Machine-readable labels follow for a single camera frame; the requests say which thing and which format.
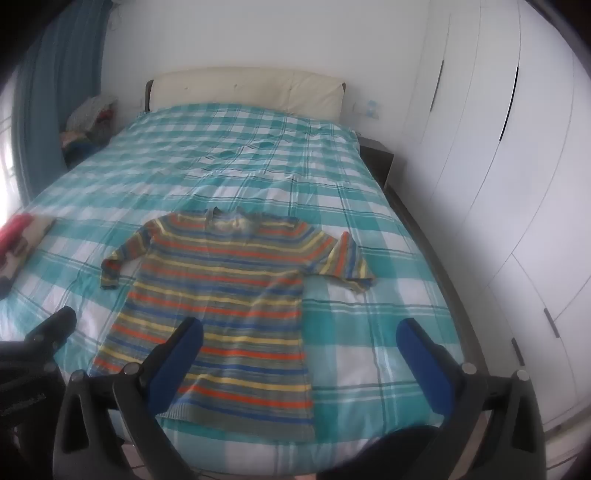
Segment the red cloth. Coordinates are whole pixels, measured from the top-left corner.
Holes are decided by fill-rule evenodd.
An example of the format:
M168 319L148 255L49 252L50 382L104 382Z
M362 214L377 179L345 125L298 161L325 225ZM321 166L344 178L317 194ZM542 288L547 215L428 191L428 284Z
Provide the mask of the red cloth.
M21 236L22 231L33 221L30 213L19 213L12 216L6 224L0 228L0 258L10 250L10 246Z

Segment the wardrobe handle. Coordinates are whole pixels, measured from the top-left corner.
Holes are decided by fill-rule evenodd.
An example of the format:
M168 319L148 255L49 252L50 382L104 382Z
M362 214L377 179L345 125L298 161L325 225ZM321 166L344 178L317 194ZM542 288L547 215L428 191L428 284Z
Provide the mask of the wardrobe handle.
M552 331L554 332L554 336L556 338L560 338L560 332L556 328L556 324L554 323L554 319L552 318L552 315L550 314L548 309L544 309L544 314L546 315L546 318L548 319L548 323L550 324L550 327L552 328Z
M519 345L517 345L517 340L515 340L514 337L511 339L511 345L513 345L513 350L515 350L517 360L519 360L519 365L524 367L525 361L523 360L523 355L521 355L521 350L519 350Z
M439 77L437 77L437 85L435 85L435 93L433 94L433 100L431 100L431 108L429 111L433 110L433 105L435 105L435 98L437 97L437 91L439 90L439 82L441 82L441 74L443 73L443 64L445 63L445 59L441 61L441 67L439 67Z
M505 125L503 125L503 131L501 132L501 137L499 138L499 142L503 140L503 135L505 135L505 128L507 128L507 122L509 121L509 115L511 114L511 107L513 106L513 98L515 98L515 88L517 87L517 77L519 76L519 67L517 67L517 71L515 72L515 82L513 83L513 93L511 94L511 101L509 103L509 109L507 110L507 117L505 118Z

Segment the teal curtain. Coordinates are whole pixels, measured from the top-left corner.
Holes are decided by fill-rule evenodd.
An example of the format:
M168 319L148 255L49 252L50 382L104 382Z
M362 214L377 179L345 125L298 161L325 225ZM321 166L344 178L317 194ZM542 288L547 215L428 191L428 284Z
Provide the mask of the teal curtain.
M19 66L12 107L12 154L23 205L66 171L60 131L100 93L111 0L76 0L36 39Z

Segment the white wardrobe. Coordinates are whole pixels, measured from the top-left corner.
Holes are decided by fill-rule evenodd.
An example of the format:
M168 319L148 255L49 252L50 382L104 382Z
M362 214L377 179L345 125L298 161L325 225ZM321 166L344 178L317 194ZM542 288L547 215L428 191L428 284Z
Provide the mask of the white wardrobe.
M394 188L492 374L544 428L591 404L591 80L524 0L431 0Z

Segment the folded clothes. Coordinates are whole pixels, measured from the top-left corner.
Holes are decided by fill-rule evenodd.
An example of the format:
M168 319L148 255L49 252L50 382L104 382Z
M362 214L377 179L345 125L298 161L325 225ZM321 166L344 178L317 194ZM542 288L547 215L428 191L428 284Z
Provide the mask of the folded clothes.
M20 213L13 215L0 228L0 257L3 257L10 250L12 244L20 238L22 231L33 221L33 215L30 213Z
M54 221L53 217L22 213L0 229L0 300L8 296L20 268Z

